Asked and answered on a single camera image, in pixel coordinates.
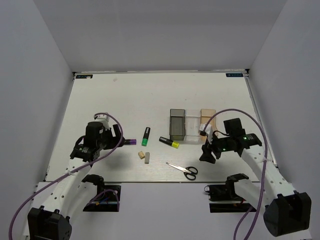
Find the green highlighter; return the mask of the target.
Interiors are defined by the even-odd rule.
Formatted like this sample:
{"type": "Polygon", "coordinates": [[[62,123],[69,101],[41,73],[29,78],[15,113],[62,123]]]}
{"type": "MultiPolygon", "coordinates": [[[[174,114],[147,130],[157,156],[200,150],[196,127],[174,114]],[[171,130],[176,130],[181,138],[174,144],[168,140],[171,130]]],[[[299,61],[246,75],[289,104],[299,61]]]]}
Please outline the green highlighter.
{"type": "Polygon", "coordinates": [[[142,137],[142,142],[141,142],[141,145],[142,145],[143,147],[146,147],[147,144],[148,144],[149,136],[150,136],[150,131],[151,131],[151,128],[150,128],[150,127],[146,127],[146,128],[145,128],[145,131],[144,131],[144,134],[143,134],[143,137],[142,137]]]}

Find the clear plastic container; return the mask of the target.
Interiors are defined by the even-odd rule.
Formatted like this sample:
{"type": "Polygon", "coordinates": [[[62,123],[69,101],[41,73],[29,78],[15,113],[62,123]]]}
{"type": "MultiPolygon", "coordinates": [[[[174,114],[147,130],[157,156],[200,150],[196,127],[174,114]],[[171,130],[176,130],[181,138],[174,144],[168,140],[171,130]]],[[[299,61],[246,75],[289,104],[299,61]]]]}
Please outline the clear plastic container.
{"type": "Polygon", "coordinates": [[[200,110],[186,109],[185,110],[185,138],[184,141],[188,144],[197,144],[201,141],[199,129],[201,125],[200,110]]]}

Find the purple highlighter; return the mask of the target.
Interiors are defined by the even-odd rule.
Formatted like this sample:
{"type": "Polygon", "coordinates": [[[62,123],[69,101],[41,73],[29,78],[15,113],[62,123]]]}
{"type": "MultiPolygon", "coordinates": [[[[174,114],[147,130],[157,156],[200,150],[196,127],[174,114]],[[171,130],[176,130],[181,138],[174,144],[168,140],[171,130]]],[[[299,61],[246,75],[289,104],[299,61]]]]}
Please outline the purple highlighter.
{"type": "Polygon", "coordinates": [[[137,144],[137,140],[136,139],[126,139],[124,141],[124,145],[136,145],[137,144]]]}

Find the orange plastic container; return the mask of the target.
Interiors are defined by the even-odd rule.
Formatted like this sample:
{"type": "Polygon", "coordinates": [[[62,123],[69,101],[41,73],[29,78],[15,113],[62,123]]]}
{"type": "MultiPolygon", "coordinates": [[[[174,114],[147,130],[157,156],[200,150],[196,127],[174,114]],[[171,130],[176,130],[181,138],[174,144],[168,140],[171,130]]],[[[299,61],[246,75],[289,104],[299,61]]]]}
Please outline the orange plastic container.
{"type": "MultiPolygon", "coordinates": [[[[216,114],[216,110],[215,109],[205,109],[202,108],[200,110],[200,125],[201,124],[207,124],[207,122],[210,120],[210,118],[216,114]]],[[[216,118],[213,118],[209,124],[212,125],[213,128],[213,132],[217,130],[217,126],[216,126],[216,118]]]]}

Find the black handled scissors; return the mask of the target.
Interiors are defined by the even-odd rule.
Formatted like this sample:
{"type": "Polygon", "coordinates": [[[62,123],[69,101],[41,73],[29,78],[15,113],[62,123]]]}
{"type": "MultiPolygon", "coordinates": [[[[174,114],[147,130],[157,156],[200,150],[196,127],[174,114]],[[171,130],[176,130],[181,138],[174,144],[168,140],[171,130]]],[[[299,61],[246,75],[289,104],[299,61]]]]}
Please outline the black handled scissors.
{"type": "Polygon", "coordinates": [[[189,181],[195,181],[196,177],[198,175],[198,169],[195,168],[194,166],[187,166],[187,167],[182,167],[182,166],[178,166],[176,164],[173,163],[166,163],[168,166],[175,168],[181,172],[183,172],[185,178],[189,181]]]}

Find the blue corner label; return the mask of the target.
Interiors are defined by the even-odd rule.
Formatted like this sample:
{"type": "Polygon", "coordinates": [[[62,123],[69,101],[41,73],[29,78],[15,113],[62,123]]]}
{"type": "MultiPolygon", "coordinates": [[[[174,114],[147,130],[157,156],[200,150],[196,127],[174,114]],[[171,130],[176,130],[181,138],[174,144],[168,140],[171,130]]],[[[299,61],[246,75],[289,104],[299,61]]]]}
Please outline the blue corner label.
{"type": "Polygon", "coordinates": [[[226,73],[227,78],[243,78],[244,75],[242,73],[226,73]]]}
{"type": "Polygon", "coordinates": [[[75,76],[76,79],[92,79],[92,74],[78,74],[75,76]]]}

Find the left blue corner label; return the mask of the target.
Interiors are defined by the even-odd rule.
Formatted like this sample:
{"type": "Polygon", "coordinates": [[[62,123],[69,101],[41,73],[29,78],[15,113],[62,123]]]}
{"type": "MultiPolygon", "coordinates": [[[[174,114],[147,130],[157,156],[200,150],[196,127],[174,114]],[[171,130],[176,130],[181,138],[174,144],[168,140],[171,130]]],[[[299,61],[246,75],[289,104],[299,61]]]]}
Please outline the left blue corner label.
{"type": "Polygon", "coordinates": [[[78,74],[75,76],[76,79],[92,79],[92,74],[78,74]]]}

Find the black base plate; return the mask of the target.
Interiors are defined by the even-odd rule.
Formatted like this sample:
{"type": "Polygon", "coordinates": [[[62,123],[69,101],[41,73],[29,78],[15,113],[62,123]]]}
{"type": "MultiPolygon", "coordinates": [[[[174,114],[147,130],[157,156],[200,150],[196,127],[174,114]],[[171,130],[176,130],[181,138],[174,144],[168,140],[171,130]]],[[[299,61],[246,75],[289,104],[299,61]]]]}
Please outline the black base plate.
{"type": "Polygon", "coordinates": [[[120,210],[121,185],[105,185],[83,208],[84,212],[117,213],[120,210]]]}
{"type": "Polygon", "coordinates": [[[230,196],[225,184],[211,184],[204,187],[208,195],[210,213],[245,213],[256,212],[255,208],[239,196],[230,196]]]}

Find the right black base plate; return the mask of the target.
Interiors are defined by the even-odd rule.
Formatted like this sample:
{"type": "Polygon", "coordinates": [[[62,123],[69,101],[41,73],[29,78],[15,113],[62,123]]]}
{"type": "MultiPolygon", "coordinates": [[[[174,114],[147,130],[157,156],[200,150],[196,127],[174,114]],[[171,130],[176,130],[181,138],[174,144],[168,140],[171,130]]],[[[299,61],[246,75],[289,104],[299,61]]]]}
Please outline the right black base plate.
{"type": "Polygon", "coordinates": [[[245,213],[256,212],[255,208],[239,196],[230,196],[225,184],[211,184],[204,187],[208,195],[210,213],[245,213]]]}

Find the grey eraser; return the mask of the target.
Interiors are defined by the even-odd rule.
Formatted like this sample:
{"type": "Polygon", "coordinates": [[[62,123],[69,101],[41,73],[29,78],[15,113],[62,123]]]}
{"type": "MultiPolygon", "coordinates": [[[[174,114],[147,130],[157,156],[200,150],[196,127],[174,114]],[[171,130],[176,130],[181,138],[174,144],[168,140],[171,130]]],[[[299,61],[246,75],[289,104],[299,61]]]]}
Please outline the grey eraser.
{"type": "Polygon", "coordinates": [[[149,152],[145,153],[144,163],[145,164],[149,164],[150,163],[150,153],[149,152]]]}

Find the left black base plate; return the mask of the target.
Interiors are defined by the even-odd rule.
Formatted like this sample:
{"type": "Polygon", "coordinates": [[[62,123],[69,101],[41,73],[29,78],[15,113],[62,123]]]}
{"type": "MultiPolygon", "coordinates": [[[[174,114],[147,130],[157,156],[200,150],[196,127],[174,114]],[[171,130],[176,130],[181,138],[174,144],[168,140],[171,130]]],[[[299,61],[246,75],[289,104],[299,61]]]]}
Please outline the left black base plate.
{"type": "Polygon", "coordinates": [[[120,210],[121,185],[105,185],[83,208],[84,212],[117,213],[120,210]]]}

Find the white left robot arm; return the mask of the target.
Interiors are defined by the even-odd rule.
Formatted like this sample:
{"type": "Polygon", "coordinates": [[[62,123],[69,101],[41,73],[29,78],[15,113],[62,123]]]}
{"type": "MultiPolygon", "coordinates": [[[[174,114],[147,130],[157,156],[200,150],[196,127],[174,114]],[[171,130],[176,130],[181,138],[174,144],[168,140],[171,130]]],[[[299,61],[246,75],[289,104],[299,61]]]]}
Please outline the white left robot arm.
{"type": "Polygon", "coordinates": [[[87,124],[85,134],[73,147],[65,173],[53,186],[48,198],[38,208],[31,208],[27,215],[31,240],[68,240],[72,234],[71,220],[93,197],[105,196],[104,179],[90,174],[94,163],[102,159],[101,151],[112,153],[124,145],[120,124],[109,126],[108,119],[98,116],[87,124]]]}

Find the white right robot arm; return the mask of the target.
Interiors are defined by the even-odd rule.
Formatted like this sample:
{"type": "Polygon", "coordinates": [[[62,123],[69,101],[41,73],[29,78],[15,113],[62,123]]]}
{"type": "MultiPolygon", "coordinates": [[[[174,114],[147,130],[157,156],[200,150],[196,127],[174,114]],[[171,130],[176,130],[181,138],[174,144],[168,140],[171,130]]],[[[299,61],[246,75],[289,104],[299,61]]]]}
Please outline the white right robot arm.
{"type": "Polygon", "coordinates": [[[246,200],[254,209],[261,207],[268,231],[282,236],[307,230],[310,225],[312,201],[305,192],[299,193],[286,181],[272,161],[264,157],[262,142],[254,134],[214,136],[202,145],[200,161],[214,164],[224,152],[236,152],[252,169],[261,185],[256,186],[249,177],[237,173],[227,177],[223,185],[210,185],[210,200],[246,200]]]}

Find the right blue corner label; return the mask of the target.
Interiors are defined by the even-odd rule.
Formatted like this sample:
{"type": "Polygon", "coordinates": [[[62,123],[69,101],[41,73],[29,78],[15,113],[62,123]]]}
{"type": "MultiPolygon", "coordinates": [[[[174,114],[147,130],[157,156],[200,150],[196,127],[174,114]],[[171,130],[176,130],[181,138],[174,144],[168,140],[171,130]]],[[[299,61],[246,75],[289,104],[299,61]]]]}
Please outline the right blue corner label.
{"type": "Polygon", "coordinates": [[[227,78],[243,78],[244,75],[242,73],[226,73],[227,78]]]}

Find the yellow highlighter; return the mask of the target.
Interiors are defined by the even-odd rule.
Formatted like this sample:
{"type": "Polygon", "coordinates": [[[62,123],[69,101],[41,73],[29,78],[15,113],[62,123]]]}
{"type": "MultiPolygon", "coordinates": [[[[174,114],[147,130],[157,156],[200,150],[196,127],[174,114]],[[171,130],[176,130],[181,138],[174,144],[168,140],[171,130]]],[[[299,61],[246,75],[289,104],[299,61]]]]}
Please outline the yellow highlighter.
{"type": "Polygon", "coordinates": [[[168,146],[171,146],[171,147],[173,147],[175,149],[177,149],[179,147],[179,145],[180,145],[178,142],[173,141],[173,140],[168,139],[168,138],[165,138],[165,137],[162,137],[162,136],[159,138],[159,141],[161,143],[166,144],[168,146]]]}

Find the dark grey plastic container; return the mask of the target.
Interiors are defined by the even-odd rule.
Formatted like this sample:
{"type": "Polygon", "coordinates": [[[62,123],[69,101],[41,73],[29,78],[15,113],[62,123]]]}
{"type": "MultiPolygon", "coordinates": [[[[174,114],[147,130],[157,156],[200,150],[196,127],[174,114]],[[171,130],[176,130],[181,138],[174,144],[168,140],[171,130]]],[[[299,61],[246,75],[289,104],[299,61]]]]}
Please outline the dark grey plastic container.
{"type": "Polygon", "coordinates": [[[184,109],[170,109],[169,136],[173,141],[183,141],[186,136],[186,111],[184,109]]]}

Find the tan eraser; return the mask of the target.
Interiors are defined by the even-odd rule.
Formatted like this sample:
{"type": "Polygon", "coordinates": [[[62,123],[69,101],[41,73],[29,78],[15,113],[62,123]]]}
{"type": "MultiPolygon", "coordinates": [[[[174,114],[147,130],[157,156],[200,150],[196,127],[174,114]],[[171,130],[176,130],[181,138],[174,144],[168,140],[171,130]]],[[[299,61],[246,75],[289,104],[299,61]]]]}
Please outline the tan eraser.
{"type": "Polygon", "coordinates": [[[138,156],[139,156],[140,159],[144,159],[145,158],[145,154],[142,151],[138,152],[138,156]]]}

